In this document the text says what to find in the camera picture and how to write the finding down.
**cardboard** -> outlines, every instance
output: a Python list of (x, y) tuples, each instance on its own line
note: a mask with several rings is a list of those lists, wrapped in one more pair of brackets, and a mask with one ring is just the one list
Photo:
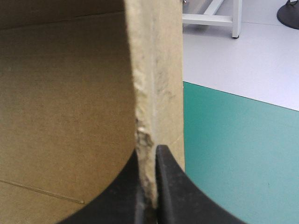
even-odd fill
[(145, 194), (157, 207), (155, 149), (184, 167), (182, 2), (125, 1), (136, 97), (136, 149)]
[[(1, 8), (1, 224), (72, 214), (135, 147), (153, 207), (156, 145), (169, 145), (184, 166), (181, 2), (126, 1), (125, 12), (122, 2), (99, 1), (101, 10), (96, 1), (62, 2)], [(39, 16), (31, 17), (33, 6)]]
[(1, 0), (0, 28), (70, 20), (120, 12), (123, 0)]

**teal floor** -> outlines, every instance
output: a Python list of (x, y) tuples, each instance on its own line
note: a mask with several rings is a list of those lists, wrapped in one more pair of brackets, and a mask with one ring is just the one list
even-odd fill
[(186, 172), (248, 224), (299, 224), (299, 112), (184, 83)]

